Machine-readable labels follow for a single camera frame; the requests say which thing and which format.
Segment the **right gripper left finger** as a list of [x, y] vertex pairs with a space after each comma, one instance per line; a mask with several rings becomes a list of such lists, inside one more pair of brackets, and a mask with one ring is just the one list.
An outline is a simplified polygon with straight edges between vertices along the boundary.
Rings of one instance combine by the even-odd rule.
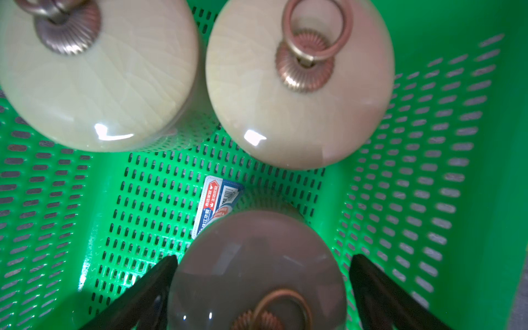
[[168, 295], [178, 267], [175, 255], [164, 257], [83, 329], [166, 329]]

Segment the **beige canister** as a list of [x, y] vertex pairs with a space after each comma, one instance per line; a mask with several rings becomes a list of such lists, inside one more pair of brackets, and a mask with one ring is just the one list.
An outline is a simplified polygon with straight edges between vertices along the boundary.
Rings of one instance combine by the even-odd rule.
[[217, 125], [203, 45], [186, 1], [2, 1], [1, 89], [66, 147], [188, 149]]
[[222, 127], [284, 169], [358, 150], [389, 106], [394, 75], [389, 31], [371, 1], [228, 1], [206, 53]]

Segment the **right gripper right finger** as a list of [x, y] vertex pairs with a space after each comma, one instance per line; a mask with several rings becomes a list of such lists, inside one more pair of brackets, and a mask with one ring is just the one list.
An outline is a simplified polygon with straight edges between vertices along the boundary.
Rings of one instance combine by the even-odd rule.
[[363, 254], [352, 257], [349, 280], [363, 329], [449, 330]]

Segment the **green canister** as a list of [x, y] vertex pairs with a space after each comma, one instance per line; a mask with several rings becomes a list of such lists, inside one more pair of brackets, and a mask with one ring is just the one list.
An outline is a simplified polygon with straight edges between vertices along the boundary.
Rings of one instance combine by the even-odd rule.
[[249, 207], [197, 236], [169, 291], [169, 329], [229, 329], [242, 314], [284, 329], [343, 329], [345, 283], [320, 236], [296, 210]]

